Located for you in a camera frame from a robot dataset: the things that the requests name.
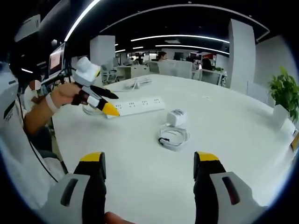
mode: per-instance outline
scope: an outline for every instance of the led light strip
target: led light strip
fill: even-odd
[[[203,47],[197,47],[197,46],[189,46],[189,45],[156,45],[156,47],[182,47],[182,48],[199,48],[199,49],[205,49],[205,50],[212,50],[212,51],[217,51],[217,52],[220,52],[220,53],[223,53],[223,54],[227,54],[229,55],[228,52],[224,52],[224,51],[221,51],[221,50],[214,50],[214,49],[211,49],[211,48],[203,48]]]
[[[143,38],[138,38],[131,40],[131,42],[134,41],[140,41],[140,40],[146,40],[146,39],[152,39],[152,38],[159,38],[159,37],[196,37],[196,38],[203,38],[203,39],[209,39],[213,41],[220,41],[224,43],[229,43],[229,41],[213,38],[213,37],[208,37],[208,36],[196,36],[196,35],[160,35],[160,36],[148,36],[148,37],[143,37]]]
[[[22,68],[21,68],[21,70],[22,70],[22,71],[25,71],[25,72],[28,72],[28,73],[33,73],[32,71],[29,71],[29,70],[26,70],[26,69],[22,69]]]
[[[126,50],[126,49],[124,49],[124,50],[117,50],[116,53],[118,53],[118,52],[122,52],[122,51],[125,51],[125,50]]]
[[[70,31],[68,32],[68,34],[66,35],[64,42],[67,42],[68,39],[70,38],[71,34],[74,32],[74,30],[76,29],[76,27],[79,25],[79,23],[81,22],[81,20],[86,16],[86,14],[101,0],[94,0],[92,3],[89,4],[89,6],[87,6],[87,8],[83,11],[83,13],[81,13],[81,15],[77,18],[77,20],[75,21],[74,25],[71,27]]]

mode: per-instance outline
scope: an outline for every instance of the white flower pot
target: white flower pot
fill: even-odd
[[[272,115],[273,123],[280,129],[289,115],[290,113],[282,105],[275,105]]]

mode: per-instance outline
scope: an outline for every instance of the person's hand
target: person's hand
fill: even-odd
[[[107,212],[105,214],[105,221],[107,224],[134,224],[126,220],[123,220],[121,217],[117,216],[112,212]]]
[[[59,108],[64,104],[72,103],[74,96],[79,94],[80,90],[81,89],[74,83],[65,83],[63,85],[59,85],[52,91],[51,98],[54,105]]]

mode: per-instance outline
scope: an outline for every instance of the power strip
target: power strip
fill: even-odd
[[[160,97],[141,98],[125,102],[114,101],[112,104],[117,108],[120,116],[165,109],[165,104]],[[115,117],[116,116],[107,115],[107,118]]]

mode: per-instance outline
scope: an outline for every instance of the wrist strap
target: wrist strap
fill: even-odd
[[[54,105],[50,93],[46,96],[46,101],[47,101],[49,108],[52,110],[52,112],[56,113],[58,111],[58,108]]]

